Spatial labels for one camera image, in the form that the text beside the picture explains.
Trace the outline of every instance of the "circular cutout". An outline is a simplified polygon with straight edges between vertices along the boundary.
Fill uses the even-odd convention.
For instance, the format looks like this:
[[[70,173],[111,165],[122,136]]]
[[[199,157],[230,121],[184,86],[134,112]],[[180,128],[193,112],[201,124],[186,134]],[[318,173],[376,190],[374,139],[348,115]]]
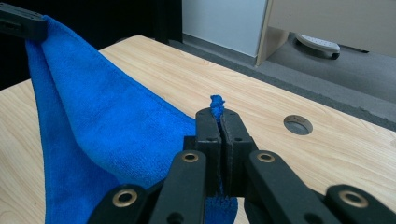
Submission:
[[[126,207],[136,202],[137,193],[133,189],[122,189],[113,196],[113,204],[117,207]]]
[[[338,193],[338,195],[340,196],[341,200],[343,200],[344,203],[347,203],[354,207],[365,208],[369,205],[367,199],[365,199],[363,196],[359,195],[358,193],[350,190],[342,190]]]
[[[268,154],[268,153],[260,153],[259,155],[257,155],[257,159],[259,159],[259,161],[263,161],[263,162],[273,162],[275,161],[275,158]]]
[[[314,127],[309,120],[298,115],[289,115],[285,117],[283,123],[289,131],[299,135],[307,135],[312,133],[314,130]]]
[[[322,224],[323,223],[323,220],[319,216],[312,214],[312,213],[305,214],[304,218],[305,218],[305,221],[309,224]]]
[[[194,153],[187,153],[183,156],[183,161],[186,162],[195,162],[198,161],[198,155]]]
[[[168,221],[168,224],[181,224],[183,223],[184,219],[180,213],[172,213],[168,216],[166,221]]]

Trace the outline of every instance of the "floor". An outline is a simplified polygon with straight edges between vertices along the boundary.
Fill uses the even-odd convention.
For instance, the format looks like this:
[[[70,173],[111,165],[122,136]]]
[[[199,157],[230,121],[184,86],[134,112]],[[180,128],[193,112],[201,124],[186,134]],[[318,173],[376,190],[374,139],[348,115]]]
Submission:
[[[396,58],[341,46],[330,53],[295,44],[294,34],[260,66],[255,59],[192,36],[171,42],[211,62],[396,131]]]

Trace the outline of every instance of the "blue microfiber cloth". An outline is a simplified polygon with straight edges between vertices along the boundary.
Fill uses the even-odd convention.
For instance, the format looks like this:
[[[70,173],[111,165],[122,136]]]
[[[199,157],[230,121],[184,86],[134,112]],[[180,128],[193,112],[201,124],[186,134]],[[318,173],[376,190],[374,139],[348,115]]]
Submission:
[[[45,16],[48,38],[27,41],[46,185],[46,223],[85,223],[121,183],[166,177],[195,120],[125,75],[82,38]],[[231,223],[236,199],[206,201],[207,223]]]

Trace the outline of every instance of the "wooden table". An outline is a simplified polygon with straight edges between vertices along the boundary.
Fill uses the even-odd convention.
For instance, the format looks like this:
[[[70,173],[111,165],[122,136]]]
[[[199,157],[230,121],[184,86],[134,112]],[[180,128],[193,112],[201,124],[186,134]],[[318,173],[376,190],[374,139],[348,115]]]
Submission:
[[[221,94],[261,149],[279,154],[312,189],[349,184],[396,211],[396,133],[188,53],[135,36],[101,50],[125,73],[193,117]],[[298,135],[288,115],[310,120]],[[43,159],[31,81],[0,91],[0,223],[43,223]],[[247,223],[243,209],[235,221]]]

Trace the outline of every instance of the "light wood surface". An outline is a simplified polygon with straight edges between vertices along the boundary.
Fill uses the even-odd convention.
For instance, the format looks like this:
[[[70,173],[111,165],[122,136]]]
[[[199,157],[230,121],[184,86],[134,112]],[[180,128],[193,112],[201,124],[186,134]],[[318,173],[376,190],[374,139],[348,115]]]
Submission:
[[[279,154],[308,187],[324,193],[330,185],[353,185],[396,211],[396,133],[142,36],[101,52],[191,117],[209,106],[210,95],[221,94],[258,147]],[[309,119],[314,131],[289,132],[288,115]],[[0,91],[0,153],[0,223],[43,223],[43,161],[30,81]],[[235,222],[247,223],[239,210]]]
[[[268,0],[262,43],[272,27],[396,57],[395,11],[391,0]],[[269,56],[266,47],[259,47],[257,64]]]

